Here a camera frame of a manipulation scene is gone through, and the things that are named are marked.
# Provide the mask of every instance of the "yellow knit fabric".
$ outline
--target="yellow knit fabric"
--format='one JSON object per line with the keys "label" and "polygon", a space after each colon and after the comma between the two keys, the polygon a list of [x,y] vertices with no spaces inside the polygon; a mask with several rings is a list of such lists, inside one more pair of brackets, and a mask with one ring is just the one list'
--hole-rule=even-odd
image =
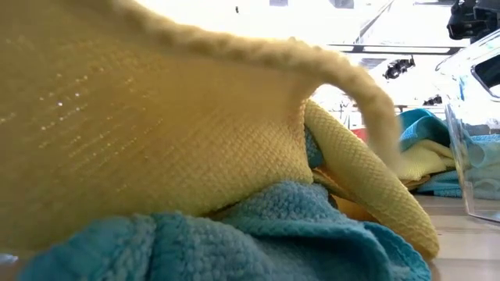
{"label": "yellow knit fabric", "polygon": [[420,178],[420,180],[401,180],[403,185],[408,188],[408,190],[414,190],[420,185],[428,182],[430,180],[430,175],[425,175]]}
{"label": "yellow knit fabric", "polygon": [[[0,23],[0,251],[38,251],[107,215],[204,215],[311,183],[304,111],[324,83],[356,100],[373,150],[398,163],[391,99],[337,52],[206,32],[132,0],[19,0]],[[434,255],[427,216],[384,163],[308,108],[327,167],[358,175],[339,184]]]}
{"label": "yellow knit fabric", "polygon": [[330,190],[330,196],[333,197],[337,204],[337,209],[350,219],[355,219],[365,222],[377,222],[377,220],[366,211],[366,209],[353,202],[349,193],[340,188],[328,172],[324,172],[322,168],[312,171],[314,181],[321,183]]}
{"label": "yellow knit fabric", "polygon": [[402,153],[401,181],[420,181],[424,176],[455,168],[452,150],[432,140],[421,140]]}
{"label": "yellow knit fabric", "polygon": [[321,148],[331,178],[348,193],[346,199],[363,206],[425,258],[435,257],[439,251],[438,235],[398,177],[355,134],[314,101],[308,101],[305,107],[305,124]]}

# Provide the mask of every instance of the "fabric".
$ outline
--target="fabric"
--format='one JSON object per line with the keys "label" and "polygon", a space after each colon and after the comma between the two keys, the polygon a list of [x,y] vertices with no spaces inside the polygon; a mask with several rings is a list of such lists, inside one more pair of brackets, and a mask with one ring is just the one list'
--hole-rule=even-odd
{"label": "fabric", "polygon": [[435,257],[438,236],[429,216],[396,174],[390,173],[354,133],[312,101],[305,107],[305,124],[323,155],[320,170],[334,181],[327,186],[337,187],[333,194],[345,194],[341,197],[361,205],[422,256]]}
{"label": "fabric", "polygon": [[34,280],[430,280],[401,237],[347,219],[318,185],[276,184],[221,222],[175,213],[115,217],[37,256]]}
{"label": "fabric", "polygon": [[403,132],[399,138],[401,149],[406,151],[421,140],[429,140],[447,148],[450,138],[446,123],[426,109],[417,108],[399,115]]}
{"label": "fabric", "polygon": [[[464,167],[464,180],[471,184],[471,194],[477,199],[500,200],[500,136],[472,136],[468,140],[467,156],[470,167]],[[436,196],[462,197],[456,171],[437,174],[417,192]]]}
{"label": "fabric", "polygon": [[400,180],[419,181],[424,176],[455,168],[452,150],[432,140],[420,140],[402,153]]}
{"label": "fabric", "polygon": [[[436,255],[428,216],[386,167],[400,159],[391,99],[343,55],[177,24],[133,0],[19,0],[0,22],[0,251],[39,251],[109,215],[203,216],[310,184],[305,123],[342,188]],[[334,121],[305,121],[321,84],[355,99],[381,160],[321,133]]]}
{"label": "fabric", "polygon": [[362,222],[378,222],[362,205],[357,204],[350,194],[341,189],[335,181],[321,168],[312,171],[314,182],[323,185],[330,191],[330,196],[335,200],[337,209],[350,219]]}
{"label": "fabric", "polygon": [[425,175],[420,178],[420,180],[402,180],[401,182],[408,190],[414,190],[419,187],[421,184],[426,183],[430,180],[430,175]]}
{"label": "fabric", "polygon": [[309,168],[315,169],[323,164],[321,150],[318,148],[318,144],[307,127],[305,128],[305,152]]}

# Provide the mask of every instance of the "towel fold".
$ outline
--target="towel fold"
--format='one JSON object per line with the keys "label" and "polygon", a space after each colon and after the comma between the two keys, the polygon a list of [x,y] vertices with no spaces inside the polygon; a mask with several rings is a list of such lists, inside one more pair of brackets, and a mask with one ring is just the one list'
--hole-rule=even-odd
{"label": "towel fold", "polygon": [[467,151],[472,167],[500,165],[500,135],[472,136]]}
{"label": "towel fold", "polygon": [[430,180],[430,175],[425,175],[420,180],[401,180],[401,182],[405,185],[408,190],[414,190],[423,183],[426,183]]}
{"label": "towel fold", "polygon": [[305,128],[305,152],[307,154],[309,168],[315,169],[323,164],[321,150],[307,127]]}
{"label": "towel fold", "polygon": [[[500,200],[499,180],[483,178],[470,182],[472,183],[474,198]],[[457,171],[450,171],[432,176],[430,180],[422,184],[416,192],[419,194],[433,194],[440,197],[462,197],[463,195]]]}
{"label": "towel fold", "polygon": [[489,165],[482,168],[472,167],[464,172],[467,180],[500,180],[500,162],[496,165]]}
{"label": "towel fold", "polygon": [[398,171],[401,181],[420,181],[423,177],[455,168],[452,151],[432,140],[419,140],[402,152],[403,169]]}
{"label": "towel fold", "polygon": [[450,146],[446,123],[426,109],[418,108],[399,115],[403,132],[399,138],[401,149],[408,150],[421,140],[429,140],[447,148]]}
{"label": "towel fold", "polygon": [[[15,23],[0,25],[0,251],[40,251],[109,215],[204,215],[282,180],[312,183],[306,125],[333,152],[323,156],[339,183],[436,255],[428,216],[384,164],[398,159],[399,125],[368,72],[294,38],[204,30],[174,14],[135,0],[0,9]],[[321,84],[355,99],[385,162],[323,126],[338,121],[310,110]]]}
{"label": "towel fold", "polygon": [[347,219],[327,198],[319,185],[283,182],[220,222],[174,213],[105,219],[34,258],[20,280],[430,280],[401,237]]}

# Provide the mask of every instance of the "blue towel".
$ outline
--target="blue towel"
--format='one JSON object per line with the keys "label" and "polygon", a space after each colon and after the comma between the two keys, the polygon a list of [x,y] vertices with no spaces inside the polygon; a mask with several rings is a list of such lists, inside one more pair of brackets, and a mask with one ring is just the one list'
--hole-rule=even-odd
{"label": "blue towel", "polygon": [[309,168],[314,169],[323,164],[323,154],[321,154],[320,147],[307,127],[305,128],[305,152]]}
{"label": "blue towel", "polygon": [[[406,150],[423,139],[435,141],[449,147],[448,127],[437,116],[426,109],[414,109],[399,115],[403,133],[400,137],[402,150]],[[470,136],[466,132],[465,142],[470,169],[465,179],[473,184],[475,198],[500,200],[500,135]],[[421,194],[445,197],[462,197],[458,173],[451,171],[431,177],[417,190]]]}
{"label": "blue towel", "polygon": [[[477,199],[500,200],[500,135],[472,136],[467,140],[470,168],[464,178],[472,184]],[[417,193],[462,197],[456,171],[437,174],[421,185]]]}
{"label": "blue towel", "polygon": [[319,185],[283,182],[219,222],[178,213],[115,217],[30,261],[19,280],[430,280],[400,236],[356,222]]}
{"label": "blue towel", "polygon": [[403,151],[421,140],[431,140],[445,147],[450,146],[448,127],[426,109],[418,108],[399,115],[402,123],[402,135],[399,138]]}
{"label": "blue towel", "polygon": [[[500,185],[498,180],[484,178],[472,180],[473,196],[476,199],[500,200]],[[439,173],[422,184],[416,192],[418,194],[432,194],[440,197],[462,197],[459,185],[459,174],[456,171]]]}

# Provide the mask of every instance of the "clear plastic container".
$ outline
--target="clear plastic container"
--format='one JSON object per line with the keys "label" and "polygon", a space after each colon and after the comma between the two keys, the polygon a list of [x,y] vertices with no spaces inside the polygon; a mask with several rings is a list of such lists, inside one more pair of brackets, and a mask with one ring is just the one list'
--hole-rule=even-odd
{"label": "clear plastic container", "polygon": [[466,210],[500,222],[500,30],[436,71]]}

